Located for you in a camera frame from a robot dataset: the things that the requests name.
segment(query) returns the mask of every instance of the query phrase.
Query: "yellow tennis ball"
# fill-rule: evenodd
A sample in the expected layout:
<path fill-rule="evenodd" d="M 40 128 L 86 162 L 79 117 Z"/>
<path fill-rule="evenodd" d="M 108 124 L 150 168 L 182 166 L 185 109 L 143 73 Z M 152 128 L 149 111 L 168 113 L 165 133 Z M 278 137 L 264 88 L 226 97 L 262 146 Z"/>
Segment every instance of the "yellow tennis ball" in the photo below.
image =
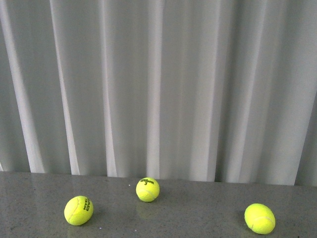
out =
<path fill-rule="evenodd" d="M 142 201 L 152 202 L 159 195 L 159 183 L 154 178 L 143 178 L 135 190 Z"/>
<path fill-rule="evenodd" d="M 91 218 L 93 211 L 93 203 L 88 197 L 77 196 L 66 204 L 64 216 L 69 224 L 80 226 Z"/>
<path fill-rule="evenodd" d="M 254 203 L 248 206 L 244 219 L 252 231 L 261 235 L 269 234 L 275 227 L 274 214 L 263 204 Z"/>

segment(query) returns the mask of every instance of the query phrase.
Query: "granite surface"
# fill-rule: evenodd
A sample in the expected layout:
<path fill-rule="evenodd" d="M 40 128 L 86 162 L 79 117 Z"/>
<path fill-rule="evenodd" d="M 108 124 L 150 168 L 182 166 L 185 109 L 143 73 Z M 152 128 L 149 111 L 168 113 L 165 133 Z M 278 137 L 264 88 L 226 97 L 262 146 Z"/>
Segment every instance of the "granite surface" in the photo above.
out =
<path fill-rule="evenodd" d="M 158 180 L 159 197 L 135 194 L 138 178 L 0 172 L 1 238 L 312 238 L 317 237 L 317 188 Z M 92 218 L 72 226 L 69 199 L 89 197 Z M 263 203 L 276 217 L 269 235 L 253 233 L 244 210 Z"/>

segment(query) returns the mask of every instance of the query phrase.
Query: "white curtain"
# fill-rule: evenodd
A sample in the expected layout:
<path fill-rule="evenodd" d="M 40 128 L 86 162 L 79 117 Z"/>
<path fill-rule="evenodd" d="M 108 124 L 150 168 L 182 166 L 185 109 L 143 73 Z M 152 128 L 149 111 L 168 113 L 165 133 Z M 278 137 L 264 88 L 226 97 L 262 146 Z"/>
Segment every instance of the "white curtain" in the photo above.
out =
<path fill-rule="evenodd" d="M 317 1 L 0 0 L 0 170 L 317 185 Z"/>

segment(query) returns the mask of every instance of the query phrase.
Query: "printed logo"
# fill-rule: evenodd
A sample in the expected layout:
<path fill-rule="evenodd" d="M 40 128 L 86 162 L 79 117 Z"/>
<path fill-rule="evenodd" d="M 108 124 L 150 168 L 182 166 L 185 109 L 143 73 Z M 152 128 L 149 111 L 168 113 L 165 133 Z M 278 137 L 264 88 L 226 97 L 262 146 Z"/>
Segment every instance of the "printed logo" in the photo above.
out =
<path fill-rule="evenodd" d="M 85 198 L 84 210 L 89 211 L 89 208 L 90 208 L 90 200 L 88 198 Z"/>
<path fill-rule="evenodd" d="M 141 179 L 141 182 L 145 182 L 144 185 L 147 185 L 148 183 L 154 184 L 153 181 L 148 180 L 148 179 Z"/>

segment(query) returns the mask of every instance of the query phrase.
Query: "head logo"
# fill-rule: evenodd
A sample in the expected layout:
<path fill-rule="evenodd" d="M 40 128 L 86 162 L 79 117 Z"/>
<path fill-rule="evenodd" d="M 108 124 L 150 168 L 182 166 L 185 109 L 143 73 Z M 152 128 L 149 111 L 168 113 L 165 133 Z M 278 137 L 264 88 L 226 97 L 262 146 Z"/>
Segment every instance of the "head logo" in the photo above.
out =
<path fill-rule="evenodd" d="M 85 198 L 84 210 L 89 211 L 89 208 L 90 208 L 90 200 L 88 198 Z"/>

